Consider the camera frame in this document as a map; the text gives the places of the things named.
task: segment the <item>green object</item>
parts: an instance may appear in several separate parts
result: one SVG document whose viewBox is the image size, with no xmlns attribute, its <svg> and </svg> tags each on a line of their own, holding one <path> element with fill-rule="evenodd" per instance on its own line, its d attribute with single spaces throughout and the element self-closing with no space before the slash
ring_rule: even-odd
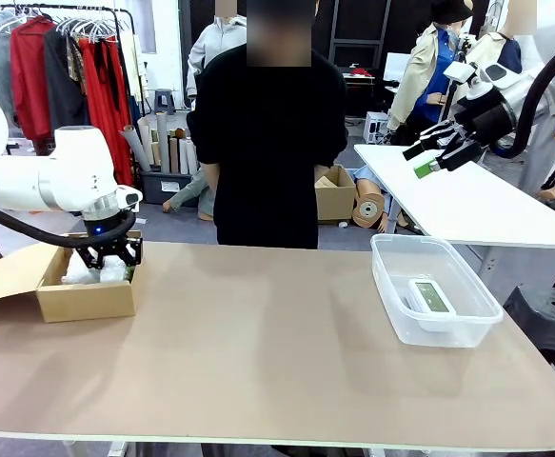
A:
<svg viewBox="0 0 555 457">
<path fill-rule="evenodd" d="M 421 291 L 421 295 L 426 300 L 429 309 L 433 312 L 448 312 L 448 308 L 438 295 L 435 287 L 430 283 L 418 283 L 417 287 Z"/>
<path fill-rule="evenodd" d="M 431 174 L 433 172 L 433 170 L 431 169 L 432 163 L 433 163 L 433 159 L 431 160 L 431 162 L 427 162 L 426 164 L 421 165 L 420 167 L 417 167 L 416 169 L 414 169 L 414 173 L 417 175 L 417 178 L 423 179 L 429 174 Z"/>
</svg>

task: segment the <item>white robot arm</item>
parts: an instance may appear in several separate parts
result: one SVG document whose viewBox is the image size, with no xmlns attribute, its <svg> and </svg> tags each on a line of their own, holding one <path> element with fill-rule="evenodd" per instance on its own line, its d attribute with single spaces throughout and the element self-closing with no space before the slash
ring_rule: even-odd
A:
<svg viewBox="0 0 555 457">
<path fill-rule="evenodd" d="M 114 166 L 101 131 L 69 127 L 55 131 L 55 151 L 47 157 L 3 155 L 9 129 L 0 110 L 0 208 L 80 211 L 89 237 L 70 239 L 28 226 L 0 211 L 0 224 L 38 241 L 76 248 L 91 268 L 106 255 L 126 264 L 141 261 L 141 240 L 130 240 L 142 193 L 114 180 Z"/>
<path fill-rule="evenodd" d="M 420 178 L 440 169 L 457 169 L 514 130 L 514 145 L 507 150 L 501 148 L 501 155 L 516 157 L 525 150 L 537 117 L 555 112 L 555 6 L 550 8 L 550 14 L 540 13 L 542 23 L 534 37 L 546 61 L 539 73 L 532 70 L 517 75 L 494 64 L 467 79 L 470 73 L 465 64 L 453 64 L 449 69 L 452 79 L 468 82 L 471 89 L 454 108 L 458 111 L 455 122 L 444 121 L 425 131 L 420 141 L 405 151 L 405 158 L 410 160 L 424 150 L 445 149 L 435 160 L 415 170 Z"/>
</svg>

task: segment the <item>white box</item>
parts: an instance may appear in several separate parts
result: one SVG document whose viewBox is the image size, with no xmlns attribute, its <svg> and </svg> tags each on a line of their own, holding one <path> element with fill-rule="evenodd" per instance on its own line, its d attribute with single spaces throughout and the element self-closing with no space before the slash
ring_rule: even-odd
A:
<svg viewBox="0 0 555 457">
<path fill-rule="evenodd" d="M 504 309 L 448 242 L 428 236 L 374 235 L 372 274 L 389 320 L 403 343 L 437 348 L 476 348 L 504 319 Z M 456 315 L 416 312 L 405 303 L 410 279 L 436 281 Z"/>
<path fill-rule="evenodd" d="M 369 111 L 364 125 L 364 141 L 369 145 L 376 145 L 378 140 L 387 133 L 388 116 L 384 112 Z"/>
</svg>

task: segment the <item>gray plastic stool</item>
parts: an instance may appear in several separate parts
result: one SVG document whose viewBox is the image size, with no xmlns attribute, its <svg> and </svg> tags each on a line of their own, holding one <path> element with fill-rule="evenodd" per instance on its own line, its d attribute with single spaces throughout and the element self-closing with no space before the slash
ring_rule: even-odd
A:
<svg viewBox="0 0 555 457">
<path fill-rule="evenodd" d="M 555 367 L 555 288 L 519 286 L 505 302 L 504 309 Z"/>
<path fill-rule="evenodd" d="M 175 102 L 171 90 L 157 89 L 154 91 L 154 112 L 175 113 Z"/>
</svg>

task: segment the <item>open cardboard box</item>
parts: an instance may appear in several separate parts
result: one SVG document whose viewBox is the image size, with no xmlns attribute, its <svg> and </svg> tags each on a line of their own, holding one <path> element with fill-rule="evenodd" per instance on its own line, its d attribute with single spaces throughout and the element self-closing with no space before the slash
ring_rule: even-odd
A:
<svg viewBox="0 0 555 457">
<path fill-rule="evenodd" d="M 320 222 L 340 222 L 351 219 L 357 189 L 349 173 L 335 165 L 326 174 L 334 187 L 315 186 L 317 216 Z"/>
<path fill-rule="evenodd" d="M 140 238 L 141 232 L 131 231 L 129 237 Z M 72 254 L 72 249 L 38 243 L 0 259 L 0 298 L 35 292 L 45 322 L 135 315 L 133 289 L 144 262 L 135 268 L 131 282 L 65 286 L 61 278 Z"/>
</svg>

